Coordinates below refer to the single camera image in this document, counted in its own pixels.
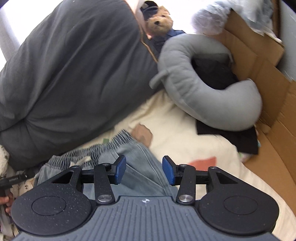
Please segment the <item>gray neck pillow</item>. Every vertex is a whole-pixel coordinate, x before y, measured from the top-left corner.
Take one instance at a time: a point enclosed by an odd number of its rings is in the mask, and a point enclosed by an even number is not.
[[[196,34],[181,34],[170,38],[158,60],[159,73],[150,81],[156,88],[160,82],[182,110],[206,125],[227,131],[242,131],[258,120],[262,99],[255,83],[244,80],[225,90],[207,86],[194,71],[193,57],[208,56],[220,61],[230,51],[219,41]]]

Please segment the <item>black hat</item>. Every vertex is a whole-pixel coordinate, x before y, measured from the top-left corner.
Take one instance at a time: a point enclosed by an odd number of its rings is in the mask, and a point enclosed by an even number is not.
[[[145,1],[141,7],[141,11],[143,13],[144,20],[147,21],[148,18],[157,13],[158,6],[154,1]]]

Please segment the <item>teddy bear's head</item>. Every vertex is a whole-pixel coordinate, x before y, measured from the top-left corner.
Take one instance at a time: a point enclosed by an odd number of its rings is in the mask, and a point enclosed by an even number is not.
[[[141,10],[149,35],[165,36],[172,29],[173,20],[164,6],[158,7],[153,1],[146,1]]]

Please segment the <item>cardboard box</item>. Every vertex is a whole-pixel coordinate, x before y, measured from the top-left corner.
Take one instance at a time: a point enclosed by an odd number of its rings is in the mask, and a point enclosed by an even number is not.
[[[233,54],[233,72],[251,78],[263,100],[259,155],[245,166],[268,183],[296,214],[296,82],[275,67],[284,47],[271,37],[253,32],[231,12],[225,31],[213,36]]]

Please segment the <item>elastic waistband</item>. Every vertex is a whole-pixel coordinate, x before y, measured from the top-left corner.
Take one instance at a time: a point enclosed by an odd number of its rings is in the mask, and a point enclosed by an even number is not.
[[[49,165],[51,168],[58,168],[63,171],[69,168],[71,163],[77,163],[81,159],[89,156],[91,160],[81,165],[81,167],[83,168],[83,166],[86,165],[95,166],[99,164],[99,157],[103,152],[108,150],[116,150],[119,146],[134,141],[135,140],[126,130],[122,130],[116,136],[114,136],[109,143],[96,144],[86,149],[76,149],[61,156],[52,156],[47,165]]]

